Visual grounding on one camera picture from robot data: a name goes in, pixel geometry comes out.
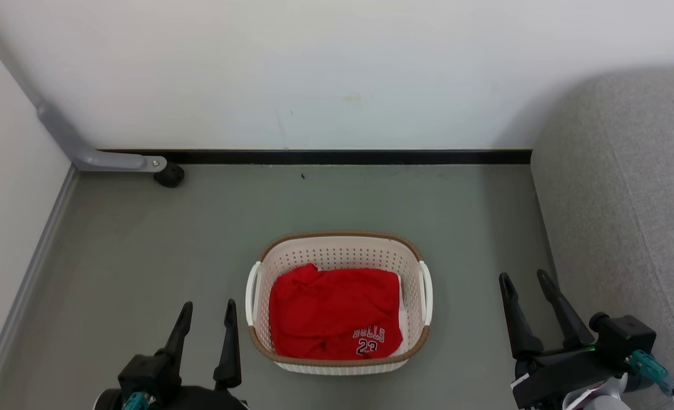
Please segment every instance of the metal bracket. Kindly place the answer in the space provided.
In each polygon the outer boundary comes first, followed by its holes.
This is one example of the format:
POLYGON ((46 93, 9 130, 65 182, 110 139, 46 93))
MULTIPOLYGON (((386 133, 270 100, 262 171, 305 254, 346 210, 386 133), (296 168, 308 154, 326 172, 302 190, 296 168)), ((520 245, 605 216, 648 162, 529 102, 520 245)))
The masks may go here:
POLYGON ((41 101, 36 115, 66 156, 80 171, 160 172, 167 160, 159 156, 106 153, 84 141, 76 128, 54 105, 41 101))
POLYGON ((0 60, 36 109, 38 119, 80 171, 160 172, 167 160, 157 156, 106 153, 93 148, 61 111, 46 102, 0 36, 0 60))

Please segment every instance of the gray sofa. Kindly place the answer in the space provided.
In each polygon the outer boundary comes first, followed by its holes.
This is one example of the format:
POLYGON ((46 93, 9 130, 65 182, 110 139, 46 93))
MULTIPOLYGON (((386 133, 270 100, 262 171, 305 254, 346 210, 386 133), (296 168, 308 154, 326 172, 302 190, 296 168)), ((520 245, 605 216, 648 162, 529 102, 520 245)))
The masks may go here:
MULTIPOLYGON (((579 86, 536 143, 532 175, 563 293, 585 322, 605 311, 648 324, 674 376, 674 68, 579 86)), ((674 408, 655 387, 624 400, 674 408)))

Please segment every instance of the gray floor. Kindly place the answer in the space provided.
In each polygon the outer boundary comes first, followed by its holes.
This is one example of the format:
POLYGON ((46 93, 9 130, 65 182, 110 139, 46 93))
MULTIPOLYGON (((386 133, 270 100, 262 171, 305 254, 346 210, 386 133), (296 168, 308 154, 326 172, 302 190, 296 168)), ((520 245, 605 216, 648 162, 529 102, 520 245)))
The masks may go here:
POLYGON ((549 269, 529 166, 189 166, 175 190, 137 174, 82 174, 0 384, 0 409, 90 408, 136 353, 195 313, 184 384, 212 385, 228 298, 239 305, 243 385, 254 409, 516 408, 499 272, 530 324, 560 345, 535 278, 549 269), (376 376, 291 374, 246 333, 249 268, 287 233, 360 229, 410 239, 431 268, 423 350, 376 376))

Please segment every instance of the white plastic basket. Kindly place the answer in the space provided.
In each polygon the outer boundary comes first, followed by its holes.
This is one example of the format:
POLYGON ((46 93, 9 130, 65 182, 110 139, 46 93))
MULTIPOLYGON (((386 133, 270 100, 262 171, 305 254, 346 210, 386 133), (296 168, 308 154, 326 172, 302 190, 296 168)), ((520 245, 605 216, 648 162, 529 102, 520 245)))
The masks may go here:
POLYGON ((246 321, 251 340, 267 358, 288 371, 353 376, 393 371, 407 363, 428 337, 433 285, 428 266, 409 242, 397 236, 363 232, 322 232, 288 236, 270 246, 251 268, 246 285, 246 321), (306 263, 319 270, 378 268, 400 275, 407 311, 406 351, 382 359, 306 360, 279 356, 272 344, 269 298, 280 275, 306 263))

